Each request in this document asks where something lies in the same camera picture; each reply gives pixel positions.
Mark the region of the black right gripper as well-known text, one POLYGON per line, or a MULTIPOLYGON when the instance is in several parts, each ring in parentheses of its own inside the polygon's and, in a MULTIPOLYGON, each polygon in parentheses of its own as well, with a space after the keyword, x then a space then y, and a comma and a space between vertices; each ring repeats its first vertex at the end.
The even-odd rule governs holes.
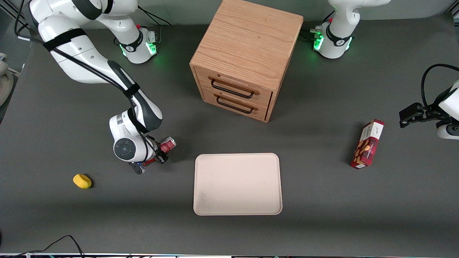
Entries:
POLYGON ((167 153, 163 152, 162 150, 156 151, 156 158, 149 159, 144 162, 129 162, 131 168, 137 175, 142 175, 146 171, 146 166, 151 165, 154 162, 159 162, 160 164, 164 164, 167 162, 169 157, 167 153))

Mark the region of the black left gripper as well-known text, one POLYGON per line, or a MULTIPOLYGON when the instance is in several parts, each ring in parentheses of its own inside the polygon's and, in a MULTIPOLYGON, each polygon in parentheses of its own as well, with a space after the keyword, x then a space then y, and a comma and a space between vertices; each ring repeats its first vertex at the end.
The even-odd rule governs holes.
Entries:
POLYGON ((421 103, 413 103, 399 113, 400 128, 406 128, 410 124, 425 123, 434 120, 442 120, 443 116, 437 111, 431 111, 421 103))

